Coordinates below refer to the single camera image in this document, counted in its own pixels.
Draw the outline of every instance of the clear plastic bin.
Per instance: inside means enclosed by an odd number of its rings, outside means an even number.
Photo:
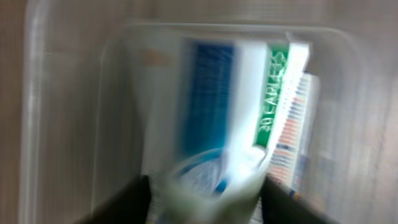
[[[128,1],[90,4],[100,6],[88,16],[75,12],[80,8],[76,2],[30,3],[20,223],[74,222],[140,174],[145,119],[131,83],[136,74],[128,46],[140,29],[158,26],[311,42],[307,71],[320,77],[321,88],[310,165],[300,190],[332,219],[364,221],[372,199],[362,195],[371,186],[365,187],[367,179],[351,170],[370,160],[358,146],[365,119],[360,96],[369,81],[363,76],[366,52],[356,39],[326,27],[125,22],[128,13],[120,12],[130,6]],[[101,21],[107,26],[95,27]],[[383,215],[376,217],[383,221]]]

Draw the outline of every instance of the blue label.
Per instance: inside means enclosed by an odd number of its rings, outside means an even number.
[[[228,181],[223,178],[221,151],[213,150],[185,161],[176,178],[188,189],[203,195],[222,194]]]
[[[190,46],[192,74],[180,146],[186,157],[225,145],[234,55],[232,43],[192,41]]]

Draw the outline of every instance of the wooden surface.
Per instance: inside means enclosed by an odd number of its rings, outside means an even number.
[[[25,0],[0,0],[0,223],[17,223]]]

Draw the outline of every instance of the plastic container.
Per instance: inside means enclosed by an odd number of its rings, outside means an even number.
[[[344,162],[348,156],[345,153],[349,151],[353,128],[351,121],[355,113],[355,110],[339,110],[339,108],[355,107],[358,81],[361,79],[359,75],[362,69],[361,55],[356,42],[344,32],[324,27],[132,22],[123,26],[119,33],[108,42],[104,55],[115,56],[119,51],[117,46],[125,46],[126,48],[122,47],[124,54],[131,57],[127,61],[134,66],[135,63],[139,63],[139,59],[133,57],[131,52],[134,49],[131,48],[131,43],[139,41],[141,33],[159,28],[196,34],[258,37],[271,41],[306,41],[313,44],[313,52],[306,72],[320,78],[321,89],[313,136],[310,138],[310,148],[308,149],[310,160],[304,170],[304,178],[299,192],[302,198],[313,205],[316,210],[339,220],[341,210],[338,204],[344,197],[339,187],[343,187],[341,180],[345,175],[339,164]],[[146,126],[148,123],[145,121],[148,120],[147,115],[151,111],[150,96],[154,90],[151,90],[150,85],[143,85],[137,81],[140,75],[133,73],[132,80],[133,86],[139,83],[135,88],[134,97],[141,105],[141,118]],[[164,161],[167,155],[162,155],[161,151],[156,153],[157,155],[154,156],[154,151],[144,151],[143,174],[161,170],[162,166],[168,163]]]
[[[311,42],[307,71],[320,78],[321,89],[300,191],[331,218],[358,222],[361,212],[352,216],[342,206],[347,192],[356,189],[347,184],[347,167],[358,151],[353,146],[363,118],[357,116],[358,97],[366,86],[363,51],[351,36],[311,26],[124,22],[119,12],[127,3],[102,3],[91,8],[89,19],[82,16],[87,12],[74,18],[78,4],[36,3],[30,4],[25,47],[20,223],[74,222],[145,170],[150,101],[142,98],[150,92],[139,95],[131,83],[137,75],[132,67],[139,62],[131,57],[129,43],[139,38],[140,29],[157,27]],[[96,29],[101,21],[95,18],[108,6],[115,8],[107,14],[112,22]],[[63,28],[53,32],[54,27]],[[352,196],[349,202],[355,201]]]

